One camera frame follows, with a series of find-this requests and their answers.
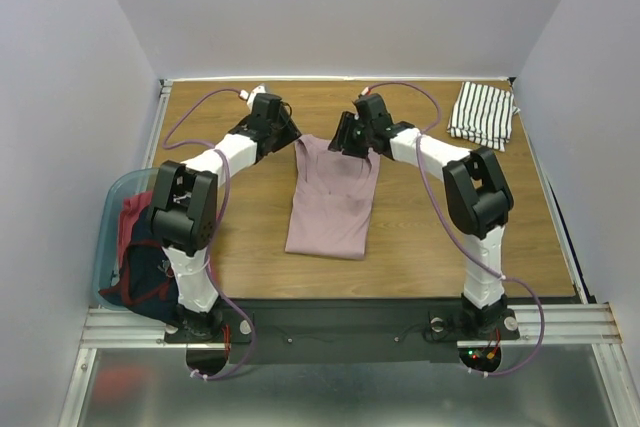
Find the pink tank top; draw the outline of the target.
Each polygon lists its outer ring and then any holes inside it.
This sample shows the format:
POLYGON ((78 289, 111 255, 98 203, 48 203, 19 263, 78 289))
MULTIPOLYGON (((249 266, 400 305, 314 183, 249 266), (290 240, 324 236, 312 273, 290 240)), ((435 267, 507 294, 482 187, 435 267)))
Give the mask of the pink tank top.
POLYGON ((380 156, 364 159, 329 149, 305 134, 294 143, 297 181, 285 243, 289 254, 362 260, 380 171, 380 156))

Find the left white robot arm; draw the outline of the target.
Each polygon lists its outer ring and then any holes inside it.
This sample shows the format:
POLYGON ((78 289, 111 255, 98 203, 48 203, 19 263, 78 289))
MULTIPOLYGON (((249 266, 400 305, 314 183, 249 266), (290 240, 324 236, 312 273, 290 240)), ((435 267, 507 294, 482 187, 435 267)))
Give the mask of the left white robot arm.
POLYGON ((223 318, 216 311, 222 295, 210 279, 210 246, 229 202, 231 179, 301 136, 280 96, 261 89, 232 92, 249 113, 221 141, 163 142, 167 150, 184 145, 205 150, 183 162, 161 164, 147 211, 151 233, 176 280, 180 329, 202 341, 222 331, 223 318))

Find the black white striped tank top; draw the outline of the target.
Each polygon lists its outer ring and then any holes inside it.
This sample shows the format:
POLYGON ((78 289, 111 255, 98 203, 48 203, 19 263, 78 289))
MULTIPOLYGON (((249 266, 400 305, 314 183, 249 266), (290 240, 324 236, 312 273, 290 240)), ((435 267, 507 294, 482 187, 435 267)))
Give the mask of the black white striped tank top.
POLYGON ((504 152, 511 140, 513 117, 518 113, 511 91, 464 82, 454 103, 447 133, 504 152))

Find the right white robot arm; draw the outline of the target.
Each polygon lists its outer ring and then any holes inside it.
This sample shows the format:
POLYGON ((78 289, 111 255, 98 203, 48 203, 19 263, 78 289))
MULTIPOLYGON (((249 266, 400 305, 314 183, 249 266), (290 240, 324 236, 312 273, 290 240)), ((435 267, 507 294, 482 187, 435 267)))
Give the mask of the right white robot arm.
POLYGON ((514 199, 494 152, 437 140, 408 122, 395 122, 379 94, 354 101, 341 114, 329 149, 364 158, 377 153, 417 167, 436 215, 466 258, 459 325, 465 335, 493 331, 506 312, 502 239, 514 199))

